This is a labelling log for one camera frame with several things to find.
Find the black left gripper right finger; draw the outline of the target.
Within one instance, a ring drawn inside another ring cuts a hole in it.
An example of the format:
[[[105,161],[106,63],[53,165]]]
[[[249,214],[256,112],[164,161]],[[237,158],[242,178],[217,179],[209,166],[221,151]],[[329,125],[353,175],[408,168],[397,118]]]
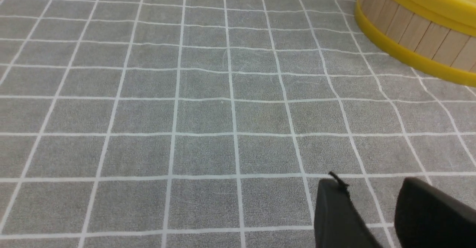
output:
[[[403,248],[476,246],[476,211],[415,177],[403,180],[394,227]]]

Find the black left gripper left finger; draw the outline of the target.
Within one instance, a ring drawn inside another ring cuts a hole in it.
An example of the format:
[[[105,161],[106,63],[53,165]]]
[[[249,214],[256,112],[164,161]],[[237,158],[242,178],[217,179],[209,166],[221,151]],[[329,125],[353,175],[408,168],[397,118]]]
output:
[[[317,248],[381,248],[350,198],[348,184],[337,174],[318,182],[314,216]]]

